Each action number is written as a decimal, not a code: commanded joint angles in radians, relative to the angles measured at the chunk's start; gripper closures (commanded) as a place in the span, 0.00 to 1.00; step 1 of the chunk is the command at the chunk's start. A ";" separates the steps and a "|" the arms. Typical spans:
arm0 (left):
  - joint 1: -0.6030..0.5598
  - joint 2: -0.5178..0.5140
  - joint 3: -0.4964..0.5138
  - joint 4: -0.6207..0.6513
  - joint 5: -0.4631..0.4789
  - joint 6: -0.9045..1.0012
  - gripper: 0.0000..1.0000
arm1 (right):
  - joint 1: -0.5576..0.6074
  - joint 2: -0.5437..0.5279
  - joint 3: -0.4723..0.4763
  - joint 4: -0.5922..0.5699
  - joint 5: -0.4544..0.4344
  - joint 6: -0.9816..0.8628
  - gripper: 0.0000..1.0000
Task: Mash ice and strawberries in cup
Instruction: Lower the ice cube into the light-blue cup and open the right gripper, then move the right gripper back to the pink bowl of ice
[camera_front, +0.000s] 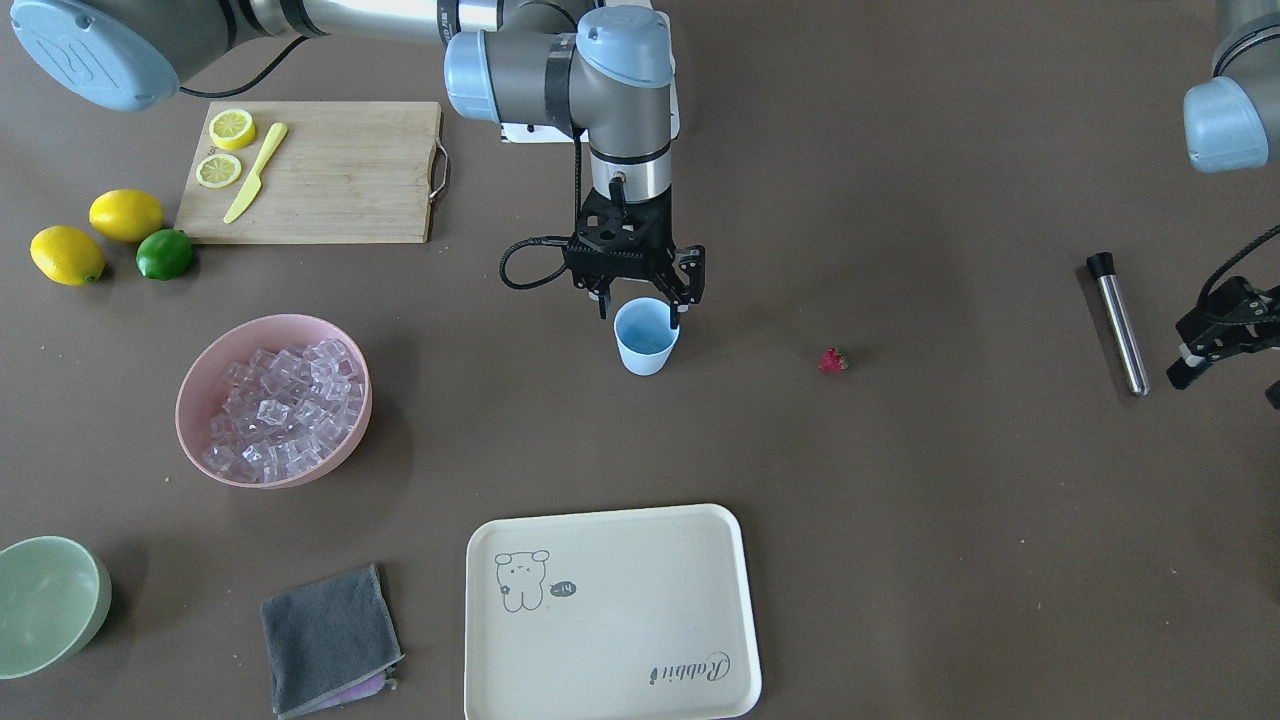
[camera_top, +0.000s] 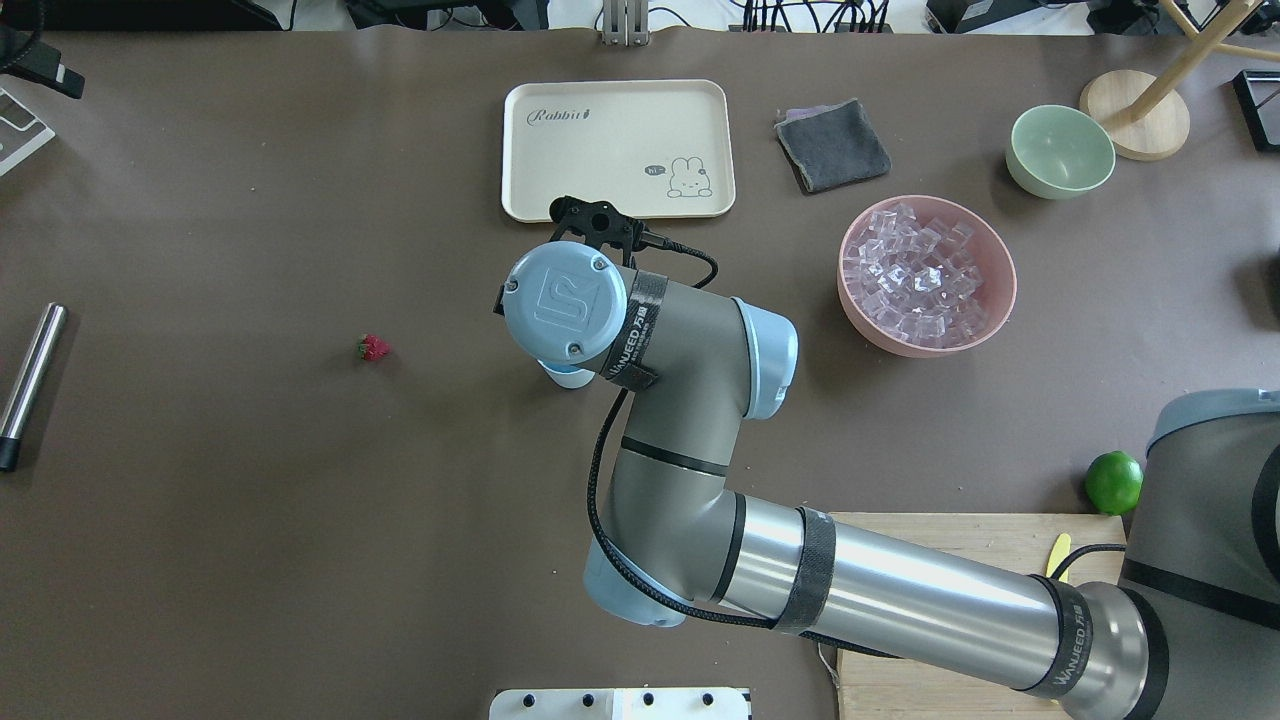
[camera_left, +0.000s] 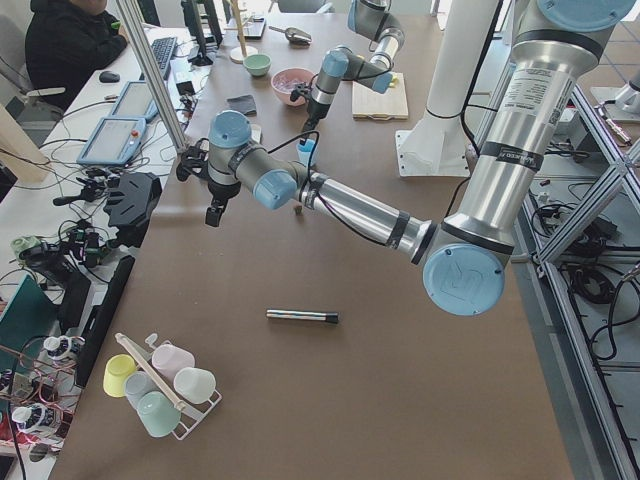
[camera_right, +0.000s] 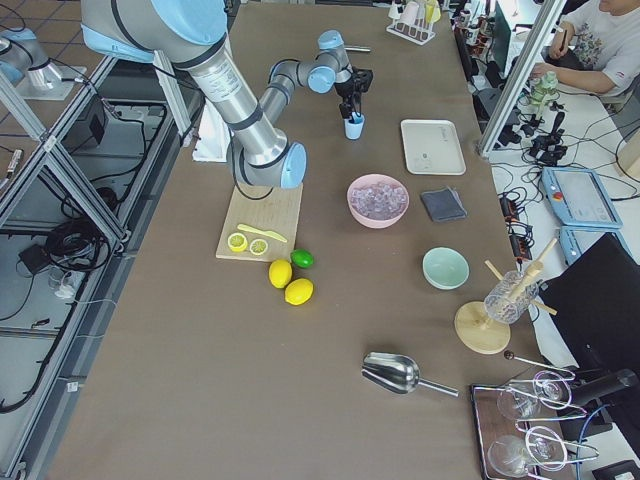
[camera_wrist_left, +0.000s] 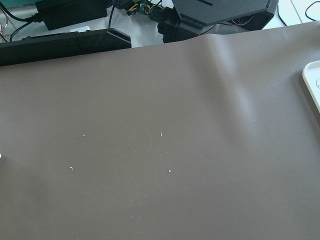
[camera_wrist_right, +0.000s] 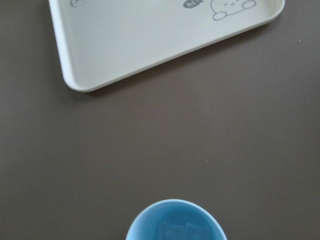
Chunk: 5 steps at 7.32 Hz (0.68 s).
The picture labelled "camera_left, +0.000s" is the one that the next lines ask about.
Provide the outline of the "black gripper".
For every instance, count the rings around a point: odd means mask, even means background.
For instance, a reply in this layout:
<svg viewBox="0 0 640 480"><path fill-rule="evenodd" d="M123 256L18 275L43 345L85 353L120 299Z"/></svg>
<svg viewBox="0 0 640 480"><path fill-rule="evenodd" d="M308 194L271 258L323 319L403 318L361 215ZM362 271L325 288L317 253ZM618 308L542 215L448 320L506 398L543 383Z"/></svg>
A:
<svg viewBox="0 0 640 480"><path fill-rule="evenodd" d="M212 194L212 205L206 210L205 224L218 227L223 215L223 206L240 192L241 184L231 174L216 169L210 172L208 148L203 146L204 142L207 142L207 139L199 139L180 155L176 177L180 182L185 182L193 175L207 182L208 190Z"/></svg>
<svg viewBox="0 0 640 480"><path fill-rule="evenodd" d="M314 139L319 138L317 125L321 119L324 119L331 106L331 83L317 82L314 87L310 84L298 83L290 94L291 100L297 100L304 97L307 100L308 118L302 128L302 137L300 145L304 146L310 136Z"/></svg>

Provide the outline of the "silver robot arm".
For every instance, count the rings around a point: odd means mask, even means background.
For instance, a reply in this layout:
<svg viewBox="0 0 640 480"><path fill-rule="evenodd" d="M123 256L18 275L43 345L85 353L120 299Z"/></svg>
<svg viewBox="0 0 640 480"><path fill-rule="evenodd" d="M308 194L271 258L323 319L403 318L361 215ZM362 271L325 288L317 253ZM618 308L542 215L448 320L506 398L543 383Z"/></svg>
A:
<svg viewBox="0 0 640 480"><path fill-rule="evenodd" d="M471 316L491 309L505 284L511 233L577 79L594 69L629 1L531 1L515 20L514 73L483 143L458 210L421 221L324 174L274 158L253 140L249 120L224 110L210 123L202 171L212 195L206 221L217 225L241 189L275 210L297 200L364 239L407 253L442 310Z"/></svg>
<svg viewBox="0 0 640 480"><path fill-rule="evenodd" d="M388 1L353 1L348 15L348 27L377 44L368 60L353 53L344 45L337 46L325 54L319 72L308 84L299 84L290 98L307 100L308 118L302 133L309 133L324 119L335 94L343 81L359 83L370 90L383 94L392 81L394 57L403 47L405 35L400 21L390 12Z"/></svg>

